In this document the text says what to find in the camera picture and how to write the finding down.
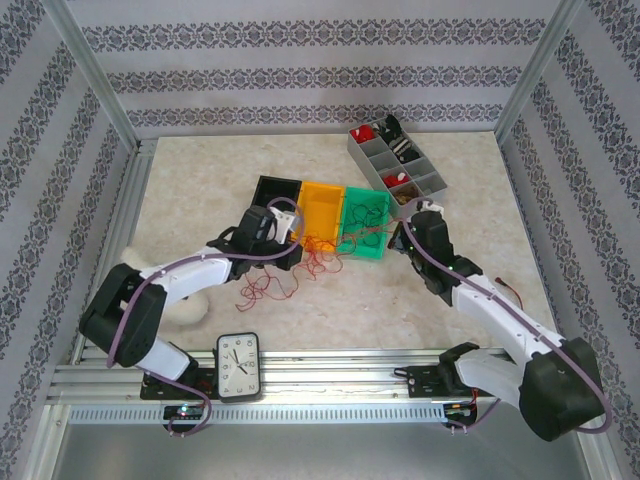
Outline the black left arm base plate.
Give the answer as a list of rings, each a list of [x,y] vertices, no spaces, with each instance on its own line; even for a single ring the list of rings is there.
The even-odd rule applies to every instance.
[[[218,399],[217,377],[214,368],[197,368],[191,373],[185,373],[180,379],[180,383],[184,383],[190,388],[201,392],[209,399]],[[183,388],[175,387],[163,382],[149,374],[144,374],[141,388],[140,398],[142,400],[201,400],[199,395],[185,391]]]

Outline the green plastic bin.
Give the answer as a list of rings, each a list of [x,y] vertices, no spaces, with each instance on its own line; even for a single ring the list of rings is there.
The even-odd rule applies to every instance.
[[[369,260],[381,259],[389,224],[387,192],[347,187],[336,252]]]

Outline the white plush toy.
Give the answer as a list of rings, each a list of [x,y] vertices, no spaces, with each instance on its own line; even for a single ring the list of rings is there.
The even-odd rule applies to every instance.
[[[144,270],[153,266],[147,259],[138,253],[133,247],[125,247],[120,260],[135,270]],[[187,327],[200,322],[209,309],[207,295],[196,292],[185,297],[171,306],[165,307],[161,316],[161,327]]]

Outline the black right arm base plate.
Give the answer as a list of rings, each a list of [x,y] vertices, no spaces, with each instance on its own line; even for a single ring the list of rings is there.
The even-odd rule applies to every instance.
[[[454,369],[440,365],[399,367],[393,370],[393,375],[405,381],[410,398],[471,398],[473,392],[480,397],[492,397],[464,385]]]

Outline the black white analog clock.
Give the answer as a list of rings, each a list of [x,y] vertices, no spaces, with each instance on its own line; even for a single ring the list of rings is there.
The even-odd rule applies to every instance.
[[[249,402],[261,397],[260,345],[256,333],[221,335],[216,342],[215,360],[221,402]]]

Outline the grey metal bottom plate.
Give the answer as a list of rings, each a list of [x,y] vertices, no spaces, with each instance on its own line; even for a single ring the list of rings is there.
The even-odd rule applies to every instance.
[[[591,480],[578,444],[491,422],[468,435],[426,424],[73,425],[53,480]]]

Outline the brown rolled sock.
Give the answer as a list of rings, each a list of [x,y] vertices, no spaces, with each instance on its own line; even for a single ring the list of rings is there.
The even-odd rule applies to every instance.
[[[420,192],[414,184],[403,184],[392,193],[398,205],[406,205],[412,199],[419,197]]]

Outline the aluminium frame post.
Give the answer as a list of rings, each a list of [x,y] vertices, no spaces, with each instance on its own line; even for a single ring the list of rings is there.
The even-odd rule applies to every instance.
[[[136,150],[140,140],[66,0],[40,1],[89,86],[104,107],[119,137],[130,151]]]
[[[499,146],[502,146],[510,135],[511,129],[543,75],[547,64],[585,2],[586,0],[559,1],[495,125],[494,134]]]

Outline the black plastic bin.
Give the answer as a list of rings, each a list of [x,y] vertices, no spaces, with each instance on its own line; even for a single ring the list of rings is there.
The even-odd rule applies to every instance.
[[[288,198],[296,203],[299,198],[302,182],[295,179],[261,175],[256,184],[252,205],[267,207],[276,198]]]

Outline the orange plastic bin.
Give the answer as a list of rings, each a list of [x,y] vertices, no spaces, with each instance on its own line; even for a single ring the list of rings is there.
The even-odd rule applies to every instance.
[[[334,252],[343,212],[346,188],[303,181],[297,201],[304,216],[300,243],[307,252]]]

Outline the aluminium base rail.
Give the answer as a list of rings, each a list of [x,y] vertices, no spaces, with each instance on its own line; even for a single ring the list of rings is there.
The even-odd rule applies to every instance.
[[[441,349],[300,350],[261,353],[262,404],[409,402],[406,381],[394,370],[435,365]],[[46,402],[138,404],[143,372],[106,367],[95,347],[77,364],[55,368]]]

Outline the grey compartment organizer tray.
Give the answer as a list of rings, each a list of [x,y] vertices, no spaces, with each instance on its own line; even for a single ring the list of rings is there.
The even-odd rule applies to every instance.
[[[373,120],[369,123],[361,124],[357,127],[360,127],[362,125],[371,126],[373,122],[383,120],[385,117]],[[406,207],[408,206],[408,203],[406,205],[397,204],[396,200],[392,196],[392,193],[401,185],[388,189],[383,183],[383,178],[386,175],[405,172],[410,178],[407,183],[414,184],[417,187],[420,192],[419,197],[427,197],[438,204],[441,204],[443,202],[445,191],[447,189],[447,183],[445,182],[441,174],[437,171],[432,161],[418,146],[414,139],[412,139],[411,136],[405,131],[402,125],[401,127],[402,135],[399,137],[404,136],[409,138],[413,142],[415,149],[420,154],[420,157],[418,159],[405,164],[401,164],[389,148],[389,143],[392,140],[386,142],[381,137],[379,137],[377,133],[375,139],[362,144],[357,144],[349,133],[347,141],[347,150],[349,154],[351,155],[352,159],[357,164],[358,168],[361,170],[371,187],[375,190],[384,191],[389,194],[390,212],[395,217],[402,216],[406,213]]]

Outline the aluminium side rail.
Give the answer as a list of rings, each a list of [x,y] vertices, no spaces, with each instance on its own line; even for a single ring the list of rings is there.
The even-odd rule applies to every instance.
[[[115,210],[103,243],[96,275],[82,315],[88,309],[110,269],[120,260],[123,250],[133,240],[157,143],[158,140],[142,140],[127,165]]]

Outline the black white striped sock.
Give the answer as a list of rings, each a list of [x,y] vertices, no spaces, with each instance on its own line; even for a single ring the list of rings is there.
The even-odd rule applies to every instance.
[[[401,164],[416,160],[420,157],[413,142],[407,137],[397,137],[389,143],[389,148]]]

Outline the black white rolled sock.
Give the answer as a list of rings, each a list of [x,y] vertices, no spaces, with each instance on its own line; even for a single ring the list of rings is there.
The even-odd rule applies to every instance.
[[[373,122],[372,129],[386,142],[402,135],[402,127],[393,114],[388,114],[383,120]]]

